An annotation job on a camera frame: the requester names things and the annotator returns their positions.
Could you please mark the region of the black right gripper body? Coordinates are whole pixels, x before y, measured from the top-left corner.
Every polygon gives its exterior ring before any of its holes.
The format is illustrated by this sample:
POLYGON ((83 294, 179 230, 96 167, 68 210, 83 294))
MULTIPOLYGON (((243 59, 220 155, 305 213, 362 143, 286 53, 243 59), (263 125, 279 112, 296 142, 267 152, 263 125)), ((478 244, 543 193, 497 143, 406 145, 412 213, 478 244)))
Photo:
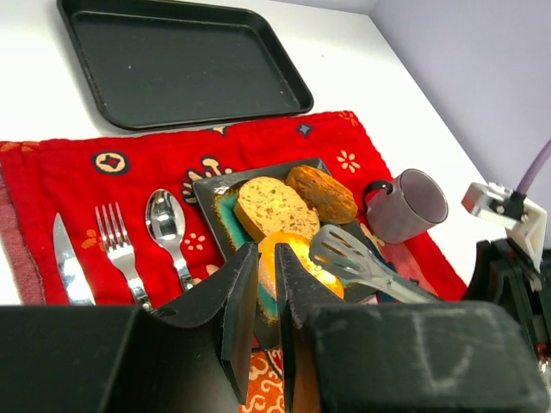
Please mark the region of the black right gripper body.
POLYGON ((538 271, 509 238, 476 245, 473 277, 463 298, 494 303, 521 326, 542 366, 550 364, 550 250, 538 271))

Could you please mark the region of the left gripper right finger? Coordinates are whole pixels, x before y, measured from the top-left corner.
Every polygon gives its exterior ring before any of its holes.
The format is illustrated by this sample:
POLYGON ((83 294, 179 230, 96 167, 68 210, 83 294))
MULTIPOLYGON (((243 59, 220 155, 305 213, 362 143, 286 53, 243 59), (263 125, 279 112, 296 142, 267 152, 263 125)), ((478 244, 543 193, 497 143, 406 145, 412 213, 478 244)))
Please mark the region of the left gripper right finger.
POLYGON ((546 412, 519 325, 480 301, 352 305, 275 247, 288 412, 546 412))

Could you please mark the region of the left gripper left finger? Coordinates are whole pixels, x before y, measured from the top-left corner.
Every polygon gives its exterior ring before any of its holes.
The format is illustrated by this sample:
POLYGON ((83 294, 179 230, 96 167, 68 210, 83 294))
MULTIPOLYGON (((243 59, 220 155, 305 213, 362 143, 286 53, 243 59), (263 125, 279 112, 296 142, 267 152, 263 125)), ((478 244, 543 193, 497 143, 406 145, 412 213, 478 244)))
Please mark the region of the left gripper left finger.
POLYGON ((4 412, 236 412, 246 402, 258 250, 155 311, 5 306, 4 412))

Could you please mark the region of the metal serving tongs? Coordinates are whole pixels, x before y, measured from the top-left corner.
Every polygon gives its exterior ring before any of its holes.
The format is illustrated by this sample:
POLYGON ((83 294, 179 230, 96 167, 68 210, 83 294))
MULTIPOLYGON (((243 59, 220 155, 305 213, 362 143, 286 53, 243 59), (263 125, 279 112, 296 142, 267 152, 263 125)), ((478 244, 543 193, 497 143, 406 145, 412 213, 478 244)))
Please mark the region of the metal serving tongs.
POLYGON ((387 267, 359 239, 335 225, 324 225, 313 237, 310 259, 343 280, 372 287, 405 304, 442 300, 387 267))

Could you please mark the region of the glazed donut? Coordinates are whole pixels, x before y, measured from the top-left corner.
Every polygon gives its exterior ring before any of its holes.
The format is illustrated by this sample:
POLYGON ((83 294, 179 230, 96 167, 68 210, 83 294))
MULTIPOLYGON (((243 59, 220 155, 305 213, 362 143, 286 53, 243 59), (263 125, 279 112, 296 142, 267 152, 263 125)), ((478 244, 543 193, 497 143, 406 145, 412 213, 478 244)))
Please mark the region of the glazed donut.
POLYGON ((279 231, 268 235, 258 245, 260 253, 259 281, 272 299, 276 297, 275 246, 278 243, 288 244, 309 274, 320 281, 339 298, 344 298, 344 287, 341 281, 333 274, 330 274, 316 265, 309 258, 310 241, 299 234, 279 231))

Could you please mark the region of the pale bread slice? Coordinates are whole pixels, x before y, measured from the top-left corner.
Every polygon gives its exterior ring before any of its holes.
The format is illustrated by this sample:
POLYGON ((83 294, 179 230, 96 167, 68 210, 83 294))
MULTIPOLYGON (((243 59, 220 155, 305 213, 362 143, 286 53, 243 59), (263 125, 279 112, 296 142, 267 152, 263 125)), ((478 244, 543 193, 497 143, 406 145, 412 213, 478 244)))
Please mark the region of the pale bread slice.
POLYGON ((346 225, 356 219, 358 205, 352 192, 322 170, 308 165, 294 167, 285 183, 317 210, 322 222, 346 225))

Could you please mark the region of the brown bread slice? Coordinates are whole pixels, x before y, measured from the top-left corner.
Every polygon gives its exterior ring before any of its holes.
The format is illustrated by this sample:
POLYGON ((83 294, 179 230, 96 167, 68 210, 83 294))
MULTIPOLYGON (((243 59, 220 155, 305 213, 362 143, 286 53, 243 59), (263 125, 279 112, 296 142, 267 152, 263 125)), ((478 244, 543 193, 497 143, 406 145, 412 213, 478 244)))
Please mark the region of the brown bread slice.
POLYGON ((233 212, 256 242, 276 232, 311 240, 320 228, 317 211, 293 188, 268 176, 250 179, 241 186, 233 212))

